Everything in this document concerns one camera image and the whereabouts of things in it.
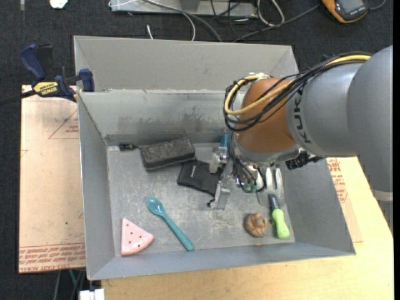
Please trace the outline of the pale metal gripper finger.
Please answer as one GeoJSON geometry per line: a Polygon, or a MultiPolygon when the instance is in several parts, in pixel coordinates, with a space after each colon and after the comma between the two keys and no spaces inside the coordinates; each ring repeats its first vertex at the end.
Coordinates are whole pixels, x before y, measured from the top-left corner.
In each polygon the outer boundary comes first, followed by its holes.
{"type": "Polygon", "coordinates": [[[230,195],[230,189],[227,186],[223,185],[222,183],[219,183],[217,185],[216,194],[214,197],[214,208],[224,210],[229,195],[230,195]]]}
{"type": "Polygon", "coordinates": [[[209,172],[217,173],[217,171],[224,167],[227,161],[227,149],[225,147],[219,147],[214,150],[209,163],[209,172]]]}

